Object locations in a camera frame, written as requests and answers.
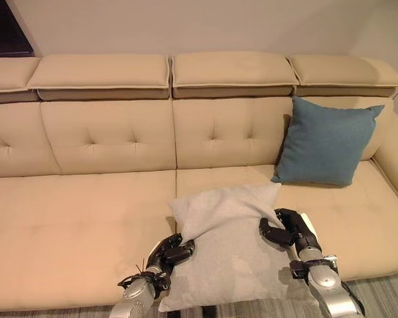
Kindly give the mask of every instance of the sofa seam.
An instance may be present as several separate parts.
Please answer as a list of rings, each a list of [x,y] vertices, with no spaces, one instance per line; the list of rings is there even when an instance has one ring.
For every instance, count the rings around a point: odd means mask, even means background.
[[[39,108],[40,108],[40,115],[41,115],[41,124],[42,124],[42,127],[43,127],[43,129],[44,129],[44,134],[45,134],[45,136],[46,136],[48,145],[50,146],[50,150],[52,151],[52,155],[53,155],[54,161],[56,162],[56,165],[57,165],[57,167],[58,167],[58,169],[59,169],[60,175],[63,175],[64,173],[63,173],[62,167],[60,166],[59,161],[58,161],[58,159],[57,159],[57,157],[56,157],[56,154],[54,153],[54,149],[53,149],[52,143],[50,142],[50,138],[49,138],[48,133],[47,133],[46,125],[45,125],[45,123],[44,123],[44,115],[43,115],[43,113],[42,113],[42,104],[43,104],[43,103],[44,103],[44,102],[41,101],[41,102],[40,102],[40,107],[39,107]]]

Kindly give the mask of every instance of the sofa backrest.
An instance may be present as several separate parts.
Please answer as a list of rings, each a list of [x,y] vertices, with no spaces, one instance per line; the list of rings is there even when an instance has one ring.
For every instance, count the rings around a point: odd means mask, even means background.
[[[398,75],[384,62],[374,63],[376,66],[381,65],[377,69],[373,64],[366,64],[365,60],[359,60],[361,63],[357,63],[355,57],[323,56],[323,64],[331,65],[331,69],[324,66],[316,70],[318,65],[307,63],[301,64],[300,71],[294,68],[301,83],[305,82],[306,86],[303,86],[299,81],[294,84],[296,79],[293,75],[290,78],[288,72],[283,73],[286,60],[274,54],[265,57],[265,54],[260,52],[253,58],[253,53],[248,52],[250,60],[253,61],[250,64],[238,63],[238,56],[231,52],[225,56],[222,54],[223,52],[215,55],[209,52],[204,55],[182,54],[173,58],[174,89],[180,89],[186,83],[189,87],[194,87],[188,91],[190,95],[184,94],[184,99],[173,101],[177,166],[181,169],[276,164],[293,109],[290,91],[279,89],[287,83],[294,86],[294,91],[302,92],[301,95],[305,99],[326,107],[366,108],[385,105],[382,114],[377,118],[377,128],[364,150],[362,160],[368,160],[374,155],[387,132],[393,112],[393,101],[389,97],[380,96],[387,94],[386,89],[391,93],[395,91]],[[309,56],[295,56],[294,61],[300,64],[302,57],[309,59]],[[364,73],[361,77],[356,76],[357,81],[360,81],[357,85],[354,83],[354,76],[352,79],[345,79],[342,70],[338,70],[338,83],[333,83],[330,76],[326,75],[327,72],[336,73],[339,59],[343,61],[343,65],[340,64],[339,67],[344,68],[344,64],[348,65],[350,59],[355,72]],[[230,96],[242,96],[244,91],[239,89],[246,85],[259,87],[263,77],[248,74],[259,74],[256,71],[256,68],[261,67],[259,62],[256,62],[259,60],[264,61],[261,64],[265,69],[265,91],[249,90],[247,98],[204,98],[207,94],[205,87],[214,88],[208,97],[216,97],[216,87],[225,88],[220,97],[225,97],[228,91]],[[245,83],[240,82],[242,72],[245,74]],[[216,74],[221,74],[218,85]],[[318,83],[310,80],[313,78],[317,78]],[[319,96],[308,94],[315,93],[315,89],[318,89]],[[175,91],[174,97],[180,96],[182,92]]]
[[[63,174],[176,168],[169,100],[56,101],[41,110]]]
[[[40,103],[0,104],[0,177],[59,173]]]
[[[173,85],[166,56],[57,55],[9,61],[23,64],[15,67],[7,60],[0,176],[276,164],[293,94],[326,107],[385,105],[367,160],[390,125],[398,86],[385,62],[350,56],[181,54],[172,58]],[[15,93],[43,101],[7,103],[19,101]]]
[[[51,56],[31,75],[22,91],[82,101],[1,103],[0,177],[176,168],[166,56]]]

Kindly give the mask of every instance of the sofa headrest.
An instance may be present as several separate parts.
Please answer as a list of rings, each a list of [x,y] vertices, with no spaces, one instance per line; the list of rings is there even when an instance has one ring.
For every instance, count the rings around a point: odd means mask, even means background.
[[[40,58],[0,58],[0,103],[38,100],[27,83],[39,62]]]
[[[59,54],[43,58],[28,83],[41,99],[167,99],[168,58],[152,54]]]
[[[298,96],[382,96],[398,87],[398,73],[388,63],[358,56],[292,55]]]
[[[201,52],[172,58],[175,98],[290,95],[298,83],[286,58],[267,52]]]

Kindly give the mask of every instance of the sofa seat cushion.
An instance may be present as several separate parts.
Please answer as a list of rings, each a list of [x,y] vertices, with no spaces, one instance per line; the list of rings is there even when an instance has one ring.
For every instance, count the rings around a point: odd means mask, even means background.
[[[40,58],[0,58],[0,103],[38,100],[27,83],[39,62]]]
[[[43,100],[166,99],[168,58],[155,54],[55,54],[28,83]]]
[[[0,178],[0,311],[115,303],[174,198],[175,171]]]
[[[273,172],[272,165],[177,170],[177,197],[265,184]],[[398,197],[372,161],[358,164],[348,187],[282,185],[275,207],[310,217],[323,253],[338,256],[343,280],[398,272]]]
[[[175,98],[286,96],[298,83],[286,58],[268,52],[179,54],[172,74]]]

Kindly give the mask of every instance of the white wall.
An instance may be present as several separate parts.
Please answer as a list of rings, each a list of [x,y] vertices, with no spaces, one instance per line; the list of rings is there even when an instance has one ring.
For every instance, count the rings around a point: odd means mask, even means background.
[[[7,0],[37,56],[268,50],[398,71],[398,0]]]

